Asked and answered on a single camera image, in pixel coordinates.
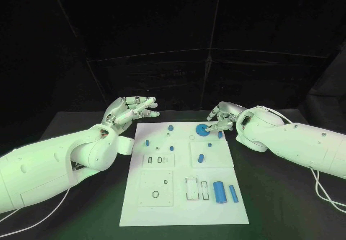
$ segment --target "gray table top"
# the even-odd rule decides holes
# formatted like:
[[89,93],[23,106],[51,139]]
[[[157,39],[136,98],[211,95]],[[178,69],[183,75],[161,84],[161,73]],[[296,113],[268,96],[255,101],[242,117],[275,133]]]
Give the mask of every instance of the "gray table top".
[[[279,111],[294,123],[307,124],[299,111]],[[203,122],[207,111],[164,111],[159,117],[136,123]],[[40,140],[74,133],[102,120],[102,112],[59,112]],[[134,138],[134,123],[122,136]],[[346,215],[315,195],[311,171],[236,142],[236,131],[226,131],[234,172],[249,225],[119,227],[131,156],[118,155],[110,168],[87,178],[69,191],[51,217],[33,229],[7,239],[344,239]],[[346,200],[346,181],[321,173],[321,184],[331,199]],[[0,235],[37,223],[51,212],[64,193],[23,208],[0,224]]]

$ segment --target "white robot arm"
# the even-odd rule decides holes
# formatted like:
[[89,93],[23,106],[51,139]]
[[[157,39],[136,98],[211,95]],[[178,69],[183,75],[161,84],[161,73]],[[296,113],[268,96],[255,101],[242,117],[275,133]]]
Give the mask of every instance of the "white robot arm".
[[260,106],[246,109],[230,102],[220,102],[207,121],[214,115],[219,122],[206,132],[233,130],[236,123],[236,141],[253,151],[269,149],[295,164],[346,179],[346,135],[292,123],[276,111]]
[[159,115],[145,109],[155,107],[154,97],[118,98],[100,124],[4,155],[0,158],[0,214],[47,200],[106,170],[118,153],[129,155],[134,140],[119,134],[132,120]]

